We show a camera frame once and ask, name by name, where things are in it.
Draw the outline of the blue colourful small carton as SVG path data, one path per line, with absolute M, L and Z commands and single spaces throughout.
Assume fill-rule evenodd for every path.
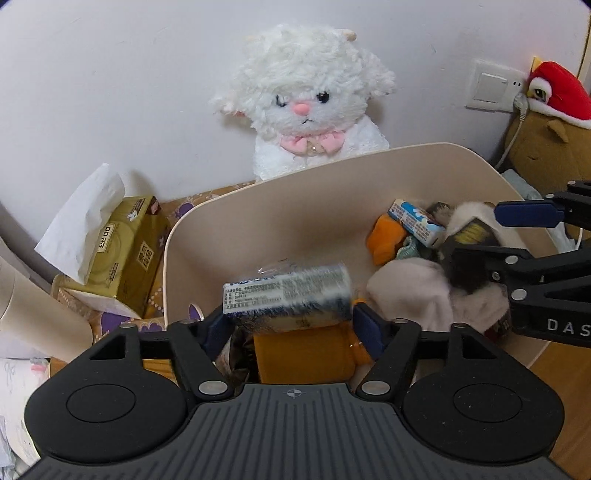
M 394 200 L 388 215 L 427 248 L 437 248 L 445 237 L 442 225 L 433 220 L 427 211 L 406 200 Z

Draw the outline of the orange plastic bottle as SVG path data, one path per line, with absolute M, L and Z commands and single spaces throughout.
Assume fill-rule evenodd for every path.
M 263 384 L 325 384 L 353 379 L 374 363 L 353 330 L 353 305 L 301 315 L 264 315 L 252 327 Z

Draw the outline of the silver snack packet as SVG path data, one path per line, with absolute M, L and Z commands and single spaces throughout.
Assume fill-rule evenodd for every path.
M 253 332 L 332 326 L 351 319 L 352 280 L 335 264 L 226 283 L 222 312 Z

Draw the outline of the orange knitted item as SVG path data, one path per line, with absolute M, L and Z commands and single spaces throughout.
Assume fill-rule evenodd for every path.
M 366 240 L 366 247 L 373 263 L 376 266 L 382 266 L 396 258 L 407 236 L 407 230 L 389 214 L 383 214 L 377 218 Z

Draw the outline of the white fluffy plush item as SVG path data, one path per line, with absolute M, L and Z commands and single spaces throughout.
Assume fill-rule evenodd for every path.
M 510 227 L 501 226 L 488 203 L 464 202 L 452 207 L 443 202 L 431 205 L 427 212 L 445 228 L 443 243 L 438 250 L 440 264 L 446 259 L 447 251 L 456 242 L 462 245 L 493 245 L 526 249 L 519 233 Z

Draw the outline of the brown capybara plush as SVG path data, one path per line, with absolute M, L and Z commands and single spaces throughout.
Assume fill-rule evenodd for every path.
M 509 127 L 506 161 L 541 194 L 563 191 L 569 181 L 590 180 L 590 131 L 536 112 Z

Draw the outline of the pink beige cloth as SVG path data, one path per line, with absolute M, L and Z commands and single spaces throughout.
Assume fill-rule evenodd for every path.
M 366 291 L 383 318 L 408 319 L 425 331 L 465 323 L 483 333 L 509 310 L 503 287 L 488 283 L 468 293 L 453 287 L 439 264 L 421 258 L 387 263 L 370 277 Z

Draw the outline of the red plush hat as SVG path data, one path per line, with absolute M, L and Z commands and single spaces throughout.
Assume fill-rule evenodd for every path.
M 529 109 L 573 126 L 589 130 L 590 96 L 569 70 L 553 61 L 539 63 L 527 86 Z

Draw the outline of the gold tissue box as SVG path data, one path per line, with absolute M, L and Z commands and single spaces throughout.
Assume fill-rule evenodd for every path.
M 169 231 L 158 200 L 127 197 L 120 175 L 104 163 L 68 198 L 35 251 L 61 272 L 59 288 L 77 300 L 140 318 Z

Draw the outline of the beige plastic storage bin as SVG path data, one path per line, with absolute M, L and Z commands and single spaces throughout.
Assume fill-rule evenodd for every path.
M 376 270 L 366 238 L 394 200 L 519 201 L 521 195 L 473 151 L 451 143 L 396 148 L 311 168 L 204 202 L 172 228 L 163 257 L 166 323 L 204 314 L 225 283 L 287 260 L 345 264 L 361 292 Z

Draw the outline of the white lamb plush toy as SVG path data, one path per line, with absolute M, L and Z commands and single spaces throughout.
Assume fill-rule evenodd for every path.
M 396 78 L 355 41 L 353 31 L 328 26 L 277 25 L 249 37 L 212 104 L 256 132 L 256 181 L 389 149 L 367 110 L 394 93 Z

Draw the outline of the white wall switch socket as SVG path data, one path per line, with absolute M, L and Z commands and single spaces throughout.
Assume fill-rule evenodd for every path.
M 468 84 L 468 109 L 505 112 L 514 111 L 515 97 L 524 91 L 528 74 L 496 63 L 475 60 Z

